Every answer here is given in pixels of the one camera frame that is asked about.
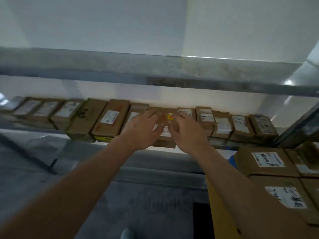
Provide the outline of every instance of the hand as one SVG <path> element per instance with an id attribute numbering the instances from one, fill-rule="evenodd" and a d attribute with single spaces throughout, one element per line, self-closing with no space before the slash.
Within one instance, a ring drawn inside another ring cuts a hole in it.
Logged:
<path id="1" fill-rule="evenodd" d="M 179 112 L 178 115 L 173 114 L 173 118 L 178 123 L 179 131 L 170 121 L 168 130 L 183 152 L 195 157 L 200 150 L 211 148 L 204 130 L 192 117 Z"/>
<path id="2" fill-rule="evenodd" d="M 164 124 L 159 124 L 153 131 L 157 118 L 156 110 L 140 113 L 126 124 L 120 136 L 129 141 L 134 151 L 144 150 L 152 145 L 163 132 Z"/>

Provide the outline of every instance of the large cardboard box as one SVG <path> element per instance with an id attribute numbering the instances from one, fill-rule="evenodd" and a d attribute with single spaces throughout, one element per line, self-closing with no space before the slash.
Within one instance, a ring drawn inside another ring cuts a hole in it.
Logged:
<path id="1" fill-rule="evenodd" d="M 270 144 L 277 136 L 276 128 L 267 116 L 249 115 L 248 119 L 255 132 L 255 137 L 251 142 L 257 144 Z"/>
<path id="2" fill-rule="evenodd" d="M 16 96 L 3 105 L 0 105 L 0 115 L 2 118 L 6 119 L 9 122 L 20 122 L 16 116 L 13 115 L 13 112 L 22 106 L 26 102 L 27 98 L 24 96 Z"/>
<path id="3" fill-rule="evenodd" d="M 35 128 L 56 129 L 49 118 L 63 103 L 64 100 L 61 99 L 44 99 L 38 109 L 26 116 L 26 123 Z"/>
<path id="4" fill-rule="evenodd" d="M 134 117 L 136 117 L 138 114 L 143 113 L 147 111 L 149 108 L 149 104 L 144 104 L 144 103 L 135 103 L 133 102 L 131 104 L 131 107 L 129 109 L 129 112 L 126 115 L 125 121 L 123 123 L 121 131 L 124 129 L 126 123 L 128 123 L 130 120 L 132 120 Z"/>
<path id="5" fill-rule="evenodd" d="M 12 115 L 15 116 L 17 119 L 21 120 L 22 122 L 26 121 L 27 116 L 33 114 L 38 108 L 42 105 L 43 98 L 33 98 L 28 97 L 26 102 L 22 104 L 18 109 L 16 109 Z"/>
<path id="6" fill-rule="evenodd" d="M 306 223 L 319 224 L 319 212 L 297 178 L 252 176 L 251 180 Z"/>
<path id="7" fill-rule="evenodd" d="M 231 124 L 233 133 L 230 140 L 250 142 L 254 138 L 255 133 L 247 116 L 232 115 Z"/>
<path id="8" fill-rule="evenodd" d="M 319 179 L 302 178 L 300 180 L 313 203 L 319 210 Z"/>
<path id="9" fill-rule="evenodd" d="M 196 121 L 196 110 L 195 108 L 185 108 L 185 107 L 178 107 L 177 111 L 185 112 L 190 117 L 192 117 Z"/>
<path id="10" fill-rule="evenodd" d="M 297 147 L 308 168 L 319 170 L 319 142 L 305 142 Z"/>
<path id="11" fill-rule="evenodd" d="M 80 109 L 83 103 L 83 100 L 78 99 L 67 100 L 57 110 L 57 112 L 50 117 L 50 120 L 54 123 L 58 130 L 66 130 L 70 125 L 73 116 Z"/>
<path id="12" fill-rule="evenodd" d="M 155 109 L 158 115 L 158 119 L 154 126 L 154 129 L 157 128 L 158 125 L 164 124 L 164 130 L 158 140 L 165 140 L 172 142 L 173 138 L 168 130 L 168 121 L 170 120 L 175 127 L 177 127 L 176 121 L 173 119 L 172 115 L 177 115 L 176 108 L 162 108 L 162 107 L 150 107 L 149 110 Z"/>
<path id="13" fill-rule="evenodd" d="M 232 133 L 232 121 L 229 112 L 213 111 L 213 116 L 216 121 L 211 137 L 229 138 Z"/>
<path id="14" fill-rule="evenodd" d="M 129 108 L 128 100 L 110 100 L 92 130 L 95 139 L 109 142 L 119 135 Z"/>
<path id="15" fill-rule="evenodd" d="M 195 109 L 197 122 L 204 129 L 206 136 L 210 137 L 216 125 L 212 109 L 204 106 L 197 106 Z"/>
<path id="16" fill-rule="evenodd" d="M 273 175 L 299 177 L 297 168 L 280 148 L 244 148 L 234 155 L 238 170 L 245 176 Z"/>
<path id="17" fill-rule="evenodd" d="M 72 140 L 95 142 L 91 131 L 106 104 L 107 101 L 88 99 L 73 117 L 70 126 L 65 131 L 66 134 Z"/>
<path id="18" fill-rule="evenodd" d="M 153 147 L 161 147 L 161 148 L 175 148 L 176 144 L 172 141 L 165 140 L 156 140 L 155 143 L 152 144 Z"/>
<path id="19" fill-rule="evenodd" d="M 305 160 L 302 156 L 298 153 L 295 149 L 284 149 L 290 160 L 296 165 L 298 172 L 301 177 L 314 177 L 319 178 L 319 171 L 309 169 L 308 166 L 305 164 Z"/>

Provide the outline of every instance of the person's left arm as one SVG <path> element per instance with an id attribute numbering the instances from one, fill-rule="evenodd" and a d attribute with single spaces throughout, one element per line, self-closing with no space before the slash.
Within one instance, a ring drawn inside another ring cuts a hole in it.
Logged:
<path id="1" fill-rule="evenodd" d="M 153 144 L 155 110 L 138 114 L 102 151 L 36 197 L 0 228 L 0 238 L 73 238 L 122 164 Z"/>

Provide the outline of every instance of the brown cardboard box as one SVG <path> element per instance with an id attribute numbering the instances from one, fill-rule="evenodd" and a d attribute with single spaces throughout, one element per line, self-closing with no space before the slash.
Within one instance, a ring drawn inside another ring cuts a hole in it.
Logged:
<path id="1" fill-rule="evenodd" d="M 305 142 L 297 147 L 308 168 L 319 170 L 319 142 Z"/>
<path id="2" fill-rule="evenodd" d="M 92 130 L 95 139 L 109 142 L 119 135 L 129 108 L 128 100 L 110 100 Z"/>
<path id="3" fill-rule="evenodd" d="M 232 121 L 229 112 L 213 111 L 213 116 L 216 121 L 211 137 L 229 138 L 232 133 Z"/>
<path id="4" fill-rule="evenodd" d="M 12 115 L 22 122 L 26 121 L 27 116 L 33 114 L 43 103 L 43 98 L 28 97 L 26 102 L 16 109 Z"/>
<path id="5" fill-rule="evenodd" d="M 72 140 L 95 142 L 91 131 L 106 104 L 107 101 L 96 99 L 88 99 L 85 101 L 73 117 L 70 126 L 66 129 L 66 134 Z"/>
<path id="6" fill-rule="evenodd" d="M 83 100 L 67 100 L 58 110 L 54 113 L 50 120 L 58 128 L 58 130 L 66 130 L 71 123 L 71 119 L 80 109 L 84 103 Z"/>
<path id="7" fill-rule="evenodd" d="M 280 148 L 241 147 L 234 155 L 238 170 L 245 176 L 273 175 L 299 177 L 295 165 Z"/>
<path id="8" fill-rule="evenodd" d="M 165 140 L 157 140 L 155 143 L 152 144 L 153 147 L 161 147 L 161 148 L 175 148 L 176 144 L 172 141 L 165 141 Z"/>
<path id="9" fill-rule="evenodd" d="M 192 117 L 196 121 L 196 110 L 195 108 L 185 108 L 185 107 L 178 107 L 177 111 L 185 112 L 190 117 Z"/>
<path id="10" fill-rule="evenodd" d="M 125 127 L 126 123 L 128 123 L 132 118 L 137 116 L 139 113 L 145 112 L 149 108 L 149 104 L 144 104 L 144 103 L 132 103 L 131 107 L 129 109 L 129 112 L 126 115 L 125 121 L 123 123 L 123 128 Z"/>
<path id="11" fill-rule="evenodd" d="M 177 127 L 177 123 L 174 121 L 172 114 L 177 114 L 176 108 L 162 108 L 162 107 L 150 107 L 149 110 L 155 109 L 158 114 L 158 119 L 156 121 L 155 127 L 160 124 L 164 124 L 164 130 L 158 140 L 165 140 L 165 141 L 173 141 L 173 138 L 168 131 L 168 121 L 172 121 L 173 125 Z"/>
<path id="12" fill-rule="evenodd" d="M 240 142 L 250 142 L 255 136 L 247 116 L 232 115 L 231 124 L 233 133 L 230 140 Z"/>
<path id="13" fill-rule="evenodd" d="M 204 129 L 206 136 L 210 137 L 216 125 L 212 109 L 204 106 L 197 106 L 195 109 L 197 122 Z"/>
<path id="14" fill-rule="evenodd" d="M 27 98 L 24 96 L 16 96 L 3 105 L 0 105 L 0 116 L 10 122 L 21 122 L 16 116 L 13 116 L 12 113 L 18 109 L 22 104 L 26 102 Z"/>
<path id="15" fill-rule="evenodd" d="M 277 136 L 276 128 L 267 116 L 249 115 L 248 119 L 255 132 L 255 137 L 251 142 L 257 144 L 270 144 Z"/>
<path id="16" fill-rule="evenodd" d="M 319 224 L 319 212 L 297 178 L 252 176 L 251 180 L 297 213 L 306 223 Z"/>
<path id="17" fill-rule="evenodd" d="M 305 165 L 304 159 L 300 156 L 297 150 L 295 149 L 284 149 L 290 160 L 296 165 L 298 172 L 301 177 L 314 177 L 319 178 L 319 171 L 311 170 Z"/>
<path id="18" fill-rule="evenodd" d="M 64 100 L 61 99 L 44 99 L 38 109 L 26 116 L 26 123 L 34 126 L 35 128 L 56 129 L 49 118 L 63 103 Z"/>
<path id="19" fill-rule="evenodd" d="M 300 181 L 319 210 L 319 179 L 302 178 Z"/>

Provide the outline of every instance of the forearm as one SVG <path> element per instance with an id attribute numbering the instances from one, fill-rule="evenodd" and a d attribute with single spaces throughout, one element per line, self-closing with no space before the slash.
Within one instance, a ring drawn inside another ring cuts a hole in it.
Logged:
<path id="1" fill-rule="evenodd" d="M 121 165 L 134 152 L 125 138 L 79 165 L 0 229 L 0 238 L 73 238 Z"/>
<path id="2" fill-rule="evenodd" d="M 195 157 L 245 238 L 285 238 L 288 233 L 301 238 L 307 232 L 311 237 L 312 228 L 257 188 L 216 149 L 203 149 Z"/>

